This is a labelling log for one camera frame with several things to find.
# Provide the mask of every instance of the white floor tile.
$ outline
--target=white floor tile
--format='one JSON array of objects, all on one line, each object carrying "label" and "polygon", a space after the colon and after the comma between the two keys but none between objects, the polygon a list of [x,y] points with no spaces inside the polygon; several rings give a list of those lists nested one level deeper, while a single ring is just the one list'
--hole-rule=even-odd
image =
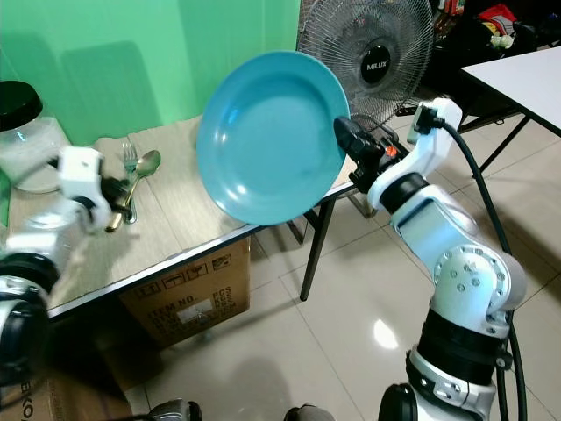
[{"label": "white floor tile", "polygon": [[[348,199],[339,199],[335,204],[322,254],[329,253],[379,228],[380,226],[371,218],[364,219]],[[298,244],[286,224],[272,226],[258,232],[256,236],[272,262],[273,273],[280,276],[306,264],[314,229],[308,225],[303,245]]]},{"label": "white floor tile", "polygon": [[[561,143],[553,144],[486,179],[504,224],[561,271]],[[463,190],[482,204],[476,186]]]},{"label": "white floor tile", "polygon": [[409,151],[413,148],[412,145],[407,143],[407,135],[409,134],[409,129],[411,128],[411,124],[404,125],[403,127],[394,128],[395,133],[402,145],[404,145]]},{"label": "white floor tile", "polygon": [[529,299],[514,321],[526,384],[561,419],[561,277]]},{"label": "white floor tile", "polygon": [[[507,389],[507,404],[509,419],[518,419],[518,407],[516,400],[516,383],[515,374],[509,371],[505,374]],[[526,402],[528,404],[528,420],[530,421],[556,421],[556,419],[547,411],[545,406],[534,396],[534,394],[526,388]],[[491,407],[491,420],[500,421],[499,400],[497,396]]]},{"label": "white floor tile", "polygon": [[465,125],[467,123],[471,123],[473,120],[476,120],[476,119],[477,119],[477,116],[468,115],[468,116],[465,117],[465,120],[464,120],[463,124]]},{"label": "white floor tile", "polygon": [[[481,165],[501,143],[499,139],[488,139],[483,137],[479,134],[479,131],[464,133],[462,134],[462,137],[464,138],[465,143],[470,147],[473,157],[479,165]],[[505,149],[503,153],[494,160],[493,164],[486,169],[485,174],[492,174],[514,162],[516,162],[516,159],[511,156],[508,149]],[[446,161],[438,168],[438,172],[458,189],[462,189],[463,187],[474,183],[472,179],[472,171],[455,142],[451,146]]]},{"label": "white floor tile", "polygon": [[[522,115],[507,118],[503,125],[486,125],[478,129],[478,133],[487,139],[499,140],[499,143],[501,143],[521,120]],[[556,134],[530,120],[510,142],[504,152],[508,151],[518,161],[559,140],[560,138]]]},{"label": "white floor tile", "polygon": [[148,399],[146,399],[144,384],[139,384],[134,388],[126,390],[124,395],[131,405],[133,415],[147,414],[150,412],[150,406],[148,405]]},{"label": "white floor tile", "polygon": [[[454,193],[452,197],[472,215],[484,238],[489,242],[489,245],[496,250],[501,250],[501,245],[485,208],[479,206],[461,191]],[[528,300],[556,276],[557,270],[538,253],[535,253],[526,246],[521,239],[516,237],[516,235],[507,228],[506,224],[503,225],[505,225],[505,232],[512,253],[520,262],[526,273],[528,288],[524,300]]]},{"label": "white floor tile", "polygon": [[152,406],[182,397],[205,419],[281,421],[314,403],[337,419],[362,419],[280,282],[255,289],[246,313],[162,357],[165,371],[146,384]]},{"label": "white floor tile", "polygon": [[413,123],[413,117],[414,116],[394,117],[387,122],[387,125],[394,130],[401,129],[402,127],[410,127],[411,123]]},{"label": "white floor tile", "polygon": [[[522,116],[507,118],[503,125],[486,125],[462,134],[479,165],[485,162],[521,119]],[[484,175],[492,175],[558,141],[558,136],[530,121],[485,170]],[[458,188],[474,183],[467,161],[456,145],[452,147],[448,159],[438,171]]]},{"label": "white floor tile", "polygon": [[251,290],[262,287],[278,278],[272,270],[272,263],[266,256],[265,250],[254,235],[250,247],[250,284]]},{"label": "white floor tile", "polygon": [[[304,268],[281,279],[297,297]],[[312,332],[364,419],[403,382],[405,352],[418,340],[432,287],[383,230],[319,261],[309,300],[299,303]]]}]

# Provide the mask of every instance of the green backdrop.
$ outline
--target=green backdrop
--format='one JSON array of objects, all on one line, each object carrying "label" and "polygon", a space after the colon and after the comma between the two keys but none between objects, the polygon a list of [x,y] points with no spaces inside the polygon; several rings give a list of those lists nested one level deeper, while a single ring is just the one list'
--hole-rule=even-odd
[{"label": "green backdrop", "polygon": [[200,114],[242,62],[295,48],[299,5],[2,0],[0,78],[29,82],[71,142],[91,145]]}]

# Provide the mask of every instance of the fan logo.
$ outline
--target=fan logo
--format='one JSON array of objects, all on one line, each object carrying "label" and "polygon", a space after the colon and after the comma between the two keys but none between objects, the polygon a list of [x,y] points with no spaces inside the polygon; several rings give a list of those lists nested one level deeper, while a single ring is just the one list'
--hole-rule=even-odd
[{"label": "fan logo", "polygon": [[378,68],[384,68],[385,66],[387,66],[387,60],[379,61],[378,63],[368,64],[366,66],[366,70],[376,70]]},{"label": "fan logo", "polygon": [[360,75],[367,84],[379,83],[392,67],[392,58],[384,46],[373,46],[360,63]]}]

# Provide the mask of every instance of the fork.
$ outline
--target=fork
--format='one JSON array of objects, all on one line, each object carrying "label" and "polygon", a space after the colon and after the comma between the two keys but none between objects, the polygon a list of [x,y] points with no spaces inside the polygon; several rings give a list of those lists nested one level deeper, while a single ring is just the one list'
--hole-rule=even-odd
[{"label": "fork", "polygon": [[[126,171],[129,181],[132,178],[132,173],[137,167],[137,162],[138,162],[137,150],[132,144],[132,142],[127,138],[126,140],[123,141],[123,164],[124,164],[124,170]],[[128,215],[126,215],[126,218],[124,219],[126,224],[134,224],[137,220],[137,208],[134,205],[134,201],[132,198],[131,198],[130,206],[131,206],[131,212]]]}]

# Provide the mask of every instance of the blue plate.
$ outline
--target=blue plate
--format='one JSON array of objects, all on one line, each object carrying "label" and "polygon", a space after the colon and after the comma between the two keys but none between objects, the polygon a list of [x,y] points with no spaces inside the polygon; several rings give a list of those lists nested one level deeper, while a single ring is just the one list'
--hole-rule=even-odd
[{"label": "blue plate", "polygon": [[349,116],[336,76],[297,52],[258,56],[232,72],[202,115],[204,187],[225,212],[273,225],[312,208],[344,161],[333,119]]}]

